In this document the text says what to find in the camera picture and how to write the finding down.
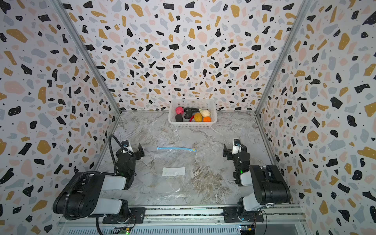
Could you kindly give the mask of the clear zip top bag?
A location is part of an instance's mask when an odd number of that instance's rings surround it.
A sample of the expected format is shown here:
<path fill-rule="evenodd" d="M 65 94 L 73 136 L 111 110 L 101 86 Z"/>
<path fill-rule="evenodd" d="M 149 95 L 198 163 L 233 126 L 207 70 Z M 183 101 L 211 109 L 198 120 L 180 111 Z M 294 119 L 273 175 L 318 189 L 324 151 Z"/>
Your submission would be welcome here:
<path fill-rule="evenodd" d="M 202 149 L 153 151 L 137 162 L 136 172 L 127 192 L 133 204 L 226 204 L 237 192 L 229 165 Z"/>

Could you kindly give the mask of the cream toy garlic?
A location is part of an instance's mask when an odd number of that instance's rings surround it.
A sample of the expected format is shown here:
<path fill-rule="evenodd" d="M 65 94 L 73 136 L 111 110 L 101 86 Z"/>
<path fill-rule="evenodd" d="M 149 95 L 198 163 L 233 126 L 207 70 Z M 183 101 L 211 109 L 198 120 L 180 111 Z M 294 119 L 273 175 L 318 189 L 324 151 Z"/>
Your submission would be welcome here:
<path fill-rule="evenodd" d="M 200 110 L 200 114 L 203 118 L 206 118 L 206 117 L 210 117 L 211 116 L 211 113 L 208 109 L 205 109 L 205 110 Z"/>

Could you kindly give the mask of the yellow toy potato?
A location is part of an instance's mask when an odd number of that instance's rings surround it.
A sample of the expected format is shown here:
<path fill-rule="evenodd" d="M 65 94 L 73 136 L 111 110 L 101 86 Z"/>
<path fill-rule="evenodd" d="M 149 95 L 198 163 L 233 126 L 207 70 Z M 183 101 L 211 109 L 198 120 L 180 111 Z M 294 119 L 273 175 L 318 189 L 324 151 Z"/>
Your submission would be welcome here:
<path fill-rule="evenodd" d="M 194 119 L 195 122 L 202 122 L 203 117 L 200 113 L 195 113 L 193 119 Z"/>

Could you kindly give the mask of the black toy avocado front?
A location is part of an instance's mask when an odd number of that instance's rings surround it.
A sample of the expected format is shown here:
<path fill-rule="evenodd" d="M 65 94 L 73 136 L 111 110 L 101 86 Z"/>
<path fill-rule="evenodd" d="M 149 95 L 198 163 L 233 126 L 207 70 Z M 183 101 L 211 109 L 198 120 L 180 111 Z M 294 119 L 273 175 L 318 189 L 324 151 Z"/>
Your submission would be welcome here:
<path fill-rule="evenodd" d="M 183 122 L 183 116 L 181 114 L 177 114 L 175 116 L 175 121 L 176 122 Z"/>

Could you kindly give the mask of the black toy avocado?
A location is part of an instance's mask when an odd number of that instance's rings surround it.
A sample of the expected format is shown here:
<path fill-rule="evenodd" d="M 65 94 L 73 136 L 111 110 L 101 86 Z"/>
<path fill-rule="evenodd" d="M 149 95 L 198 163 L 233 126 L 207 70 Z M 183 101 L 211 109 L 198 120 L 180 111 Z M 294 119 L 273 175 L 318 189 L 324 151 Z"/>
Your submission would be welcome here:
<path fill-rule="evenodd" d="M 175 116 L 175 121 L 176 122 L 183 122 L 183 116 L 181 114 L 177 114 Z"/>
<path fill-rule="evenodd" d="M 193 112 L 188 110 L 185 112 L 184 118 L 185 119 L 190 119 L 193 116 Z"/>

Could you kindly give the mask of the white plastic basket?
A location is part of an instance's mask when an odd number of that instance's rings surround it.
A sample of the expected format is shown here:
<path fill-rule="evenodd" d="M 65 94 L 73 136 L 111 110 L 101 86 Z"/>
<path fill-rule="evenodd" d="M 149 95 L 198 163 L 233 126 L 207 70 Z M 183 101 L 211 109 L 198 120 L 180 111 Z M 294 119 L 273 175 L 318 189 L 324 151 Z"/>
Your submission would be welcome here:
<path fill-rule="evenodd" d="M 176 128 L 210 128 L 217 122 L 212 99 L 175 99 L 170 104 L 168 121 Z"/>

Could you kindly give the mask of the pink toy fruit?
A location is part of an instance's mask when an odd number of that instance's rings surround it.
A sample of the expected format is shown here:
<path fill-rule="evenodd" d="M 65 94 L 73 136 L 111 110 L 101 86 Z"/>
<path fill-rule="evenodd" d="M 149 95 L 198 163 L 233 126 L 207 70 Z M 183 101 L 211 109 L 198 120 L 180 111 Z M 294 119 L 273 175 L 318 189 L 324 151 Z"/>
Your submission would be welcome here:
<path fill-rule="evenodd" d="M 184 109 L 182 107 L 177 107 L 175 109 L 175 112 L 177 115 L 183 115 L 184 114 Z"/>

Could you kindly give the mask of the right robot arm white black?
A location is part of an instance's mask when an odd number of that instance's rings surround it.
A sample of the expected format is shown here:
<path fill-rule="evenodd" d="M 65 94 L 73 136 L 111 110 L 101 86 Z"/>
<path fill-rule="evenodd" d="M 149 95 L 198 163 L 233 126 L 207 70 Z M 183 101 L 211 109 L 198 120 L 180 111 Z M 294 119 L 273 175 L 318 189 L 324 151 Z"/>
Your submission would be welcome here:
<path fill-rule="evenodd" d="M 225 212 L 226 220 L 248 222 L 267 206 L 290 202 L 289 187 L 278 167 L 273 164 L 251 165 L 250 153 L 239 139 L 233 141 L 231 149 L 223 148 L 223 157 L 234 164 L 234 182 L 239 187 L 253 188 L 251 194 L 239 199 L 233 211 Z"/>

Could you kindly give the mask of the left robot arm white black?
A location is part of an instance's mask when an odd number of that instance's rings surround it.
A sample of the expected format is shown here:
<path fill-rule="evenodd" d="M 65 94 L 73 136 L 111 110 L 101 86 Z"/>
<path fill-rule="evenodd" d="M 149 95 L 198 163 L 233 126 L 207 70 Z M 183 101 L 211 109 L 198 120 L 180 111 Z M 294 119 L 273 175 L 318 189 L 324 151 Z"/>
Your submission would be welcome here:
<path fill-rule="evenodd" d="M 135 151 L 128 141 L 121 145 L 115 154 L 116 172 L 77 172 L 54 201 L 52 210 L 55 214 L 66 220 L 106 215 L 116 223 L 135 218 L 125 199 L 101 197 L 104 191 L 130 189 L 137 175 L 136 161 L 145 156 L 141 145 Z"/>

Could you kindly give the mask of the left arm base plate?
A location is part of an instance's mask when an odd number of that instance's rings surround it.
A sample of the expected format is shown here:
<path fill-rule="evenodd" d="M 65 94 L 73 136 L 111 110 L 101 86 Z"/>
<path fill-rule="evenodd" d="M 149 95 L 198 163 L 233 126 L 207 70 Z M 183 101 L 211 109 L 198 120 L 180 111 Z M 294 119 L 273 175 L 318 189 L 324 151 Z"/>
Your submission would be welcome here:
<path fill-rule="evenodd" d="M 120 211 L 119 214 L 112 214 L 106 216 L 103 224 L 115 224 L 115 225 L 134 225 L 142 224 L 146 215 L 145 207 L 131 207 L 124 211 Z"/>

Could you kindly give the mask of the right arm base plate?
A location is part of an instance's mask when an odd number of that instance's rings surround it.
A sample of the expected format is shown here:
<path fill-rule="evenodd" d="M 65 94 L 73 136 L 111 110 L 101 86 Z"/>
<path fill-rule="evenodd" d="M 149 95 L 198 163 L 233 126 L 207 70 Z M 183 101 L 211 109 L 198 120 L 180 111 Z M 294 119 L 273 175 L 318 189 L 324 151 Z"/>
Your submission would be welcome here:
<path fill-rule="evenodd" d="M 264 218 L 260 211 L 242 211 L 237 207 L 223 207 L 225 223 L 262 223 Z"/>

